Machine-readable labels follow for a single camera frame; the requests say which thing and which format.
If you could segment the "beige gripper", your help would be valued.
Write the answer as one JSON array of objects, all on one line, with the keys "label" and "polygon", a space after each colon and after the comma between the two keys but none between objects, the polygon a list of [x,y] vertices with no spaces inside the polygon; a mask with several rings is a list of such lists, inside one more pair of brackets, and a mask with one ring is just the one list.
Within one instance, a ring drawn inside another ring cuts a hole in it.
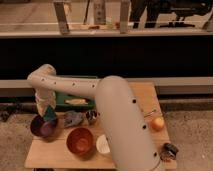
[{"label": "beige gripper", "polygon": [[40,116],[43,116],[48,106],[56,107],[56,96],[54,91],[37,91],[35,93],[37,110]]}]

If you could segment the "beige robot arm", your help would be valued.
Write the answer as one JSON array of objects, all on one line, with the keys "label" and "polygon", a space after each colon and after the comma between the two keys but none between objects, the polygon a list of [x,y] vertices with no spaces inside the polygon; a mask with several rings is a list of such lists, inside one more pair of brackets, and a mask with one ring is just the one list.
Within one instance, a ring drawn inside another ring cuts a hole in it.
[{"label": "beige robot arm", "polygon": [[120,76],[102,79],[61,77],[44,64],[27,77],[38,99],[50,91],[92,99],[117,171],[165,171],[157,147],[129,83]]}]

